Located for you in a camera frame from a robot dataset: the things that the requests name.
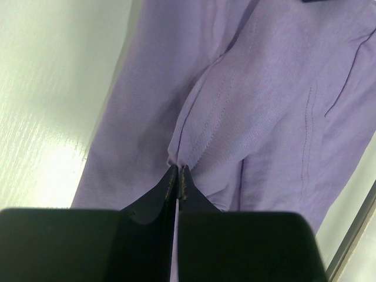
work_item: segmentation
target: purple fabric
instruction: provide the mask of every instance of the purple fabric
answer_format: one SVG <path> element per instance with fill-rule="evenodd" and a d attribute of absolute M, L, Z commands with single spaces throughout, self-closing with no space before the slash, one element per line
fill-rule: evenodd
<path fill-rule="evenodd" d="M 375 28 L 372 0 L 145 0 L 73 207 L 122 209 L 168 160 L 317 231 L 376 129 Z"/>

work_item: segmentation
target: metal strip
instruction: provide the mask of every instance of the metal strip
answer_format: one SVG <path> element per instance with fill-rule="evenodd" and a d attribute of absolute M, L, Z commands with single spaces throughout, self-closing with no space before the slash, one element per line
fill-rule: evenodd
<path fill-rule="evenodd" d="M 362 206 L 360 207 L 357 215 L 355 216 L 354 221 L 351 223 L 351 226 L 348 229 L 345 237 L 343 238 L 341 245 L 339 246 L 330 265 L 328 266 L 327 277 L 329 279 L 329 282 L 332 282 L 335 275 L 337 274 L 338 269 L 340 268 L 342 262 L 344 261 L 348 250 L 350 249 L 352 243 L 354 242 L 355 237 L 359 233 L 360 228 L 362 227 L 365 218 L 370 212 L 372 205 L 375 203 L 375 200 L 376 200 L 376 181 L 372 185 L 371 190 L 368 192 Z"/>

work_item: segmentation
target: stitched seam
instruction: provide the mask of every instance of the stitched seam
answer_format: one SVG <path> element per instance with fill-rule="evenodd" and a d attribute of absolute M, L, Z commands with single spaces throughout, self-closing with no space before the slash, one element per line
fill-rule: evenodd
<path fill-rule="evenodd" d="M 259 16 L 258 16 L 259 13 L 258 13 L 258 12 L 259 12 L 259 11 L 257 11 L 257 13 L 256 13 L 256 20 L 255 20 L 254 29 L 253 29 L 253 32 L 252 32 L 252 41 L 251 41 L 251 44 L 250 44 L 250 47 L 249 47 L 249 51 L 248 51 L 248 54 L 247 54 L 247 59 L 243 61 L 243 63 L 241 64 L 239 70 L 238 70 L 237 72 L 235 72 L 234 75 L 231 77 L 231 80 L 230 80 L 230 89 L 229 89 L 229 92 L 227 93 L 227 96 L 226 96 L 226 100 L 225 100 L 225 102 L 224 102 L 223 109 L 222 109 L 221 114 L 220 114 L 220 116 L 219 116 L 219 119 L 218 119 L 218 121 L 217 121 L 217 123 L 216 123 L 216 126 L 215 126 L 215 128 L 214 128 L 214 131 L 213 131 L 213 133 L 212 133 L 211 136 L 210 136 L 209 142 L 207 143 L 207 145 L 205 145 L 205 149 L 204 149 L 203 153 L 202 153 L 201 156 L 198 158 L 198 160 L 195 162 L 195 164 L 192 166 L 192 170 L 194 169 L 194 167 L 198 164 L 198 162 L 200 161 L 200 159 L 201 159 L 202 156 L 204 155 L 206 149 L 208 148 L 210 142 L 211 142 L 212 139 L 213 139 L 213 136 L 214 136 L 215 132 L 217 131 L 217 128 L 218 128 L 219 123 L 220 123 L 220 121 L 221 121 L 221 119 L 222 119 L 223 113 L 224 113 L 224 111 L 226 110 L 227 102 L 229 101 L 229 96 L 230 96 L 231 89 L 232 89 L 232 86 L 233 86 L 234 77 L 238 74 L 238 72 L 243 68 L 243 66 L 245 65 L 245 63 L 246 63 L 246 62 L 248 61 L 248 59 L 249 59 L 249 56 L 250 56 L 250 53 L 251 53 L 251 50 L 252 50 L 252 46 L 253 46 L 253 42 L 254 42 L 254 34 L 256 33 L 256 30 L 257 30 L 257 24 L 258 24 L 258 21 L 259 21 L 259 20 L 258 20 L 258 18 L 259 18 Z M 190 156 L 188 157 L 188 161 L 190 160 L 190 158 L 191 158 L 191 156 L 192 156 L 192 153 L 193 153 L 193 150 L 192 150 Z"/>
<path fill-rule="evenodd" d="M 313 104 L 312 104 L 312 109 L 311 109 L 311 121 L 312 121 L 312 132 L 311 132 L 311 140 L 310 140 L 310 148 L 308 150 L 308 160 L 307 160 L 307 185 L 310 182 L 310 157 L 311 157 L 311 146 L 312 146 L 312 141 L 313 141 L 313 134 L 314 134 L 314 119 L 313 119 L 313 109 L 315 107 L 315 102 L 316 102 L 316 95 L 317 95 L 317 81 L 316 81 L 316 90 L 315 90 L 315 95 L 313 96 Z"/>
<path fill-rule="evenodd" d="M 300 200 L 302 198 L 302 193 L 303 193 L 303 188 L 304 188 L 304 177 L 303 177 L 303 174 L 304 174 L 304 155 L 306 153 L 306 145 L 307 145 L 307 139 L 308 139 L 308 120 L 307 120 L 307 112 L 308 112 L 308 105 L 310 104 L 310 97 L 311 97 L 311 92 L 312 92 L 312 88 L 310 88 L 310 93 L 308 94 L 308 101 L 307 101 L 307 106 L 305 107 L 305 112 L 306 112 L 306 116 L 305 116 L 305 141 L 304 141 L 304 146 L 303 146 L 303 156 L 301 158 L 301 189 L 300 189 Z"/>
<path fill-rule="evenodd" d="M 347 83 L 348 83 L 348 81 L 349 81 L 349 79 L 350 79 L 352 69 L 353 69 L 354 66 L 355 66 L 355 61 L 357 60 L 357 56 L 358 56 L 358 54 L 359 54 L 359 50 L 360 50 L 360 48 L 362 47 L 362 45 L 363 45 L 364 43 L 366 43 L 366 42 L 367 42 L 367 41 L 373 36 L 373 34 L 374 34 L 375 32 L 376 32 L 376 28 L 371 32 L 371 34 L 369 35 L 369 37 L 368 37 L 365 41 L 363 41 L 363 42 L 361 42 L 361 43 L 359 44 L 359 47 L 358 47 L 358 49 L 357 49 L 357 51 L 356 51 L 356 53 L 355 53 L 355 56 L 354 56 L 354 60 L 352 61 L 353 63 L 352 63 L 352 65 L 351 65 L 350 71 L 348 72 L 348 75 L 347 75 L 347 78 L 346 78 L 345 84 L 343 85 L 343 87 L 342 87 L 342 89 L 341 89 L 341 92 L 340 92 L 340 94 L 337 96 L 337 98 L 335 99 L 333 105 L 331 105 L 331 107 L 329 108 L 329 110 L 325 113 L 325 115 L 324 115 L 325 118 L 326 118 L 326 116 L 328 115 L 328 113 L 330 112 L 330 110 L 331 110 L 331 109 L 337 104 L 337 102 L 338 102 L 338 100 L 340 99 L 340 97 L 342 96 L 342 93 L 343 93 L 344 89 L 346 88 Z"/>

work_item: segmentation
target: folded fabric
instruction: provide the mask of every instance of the folded fabric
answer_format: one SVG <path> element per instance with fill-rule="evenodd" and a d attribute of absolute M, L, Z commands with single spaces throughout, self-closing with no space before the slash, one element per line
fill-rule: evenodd
<path fill-rule="evenodd" d="M 122 209 L 168 160 L 317 231 L 376 129 L 375 29 L 372 0 L 145 0 L 72 206 Z"/>

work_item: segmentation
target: lavender garment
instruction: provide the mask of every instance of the lavender garment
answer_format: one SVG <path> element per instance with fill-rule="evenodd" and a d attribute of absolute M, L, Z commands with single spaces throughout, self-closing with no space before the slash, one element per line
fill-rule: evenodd
<path fill-rule="evenodd" d="M 372 0 L 145 0 L 73 207 L 122 209 L 168 160 L 317 231 L 376 129 L 375 28 Z"/>

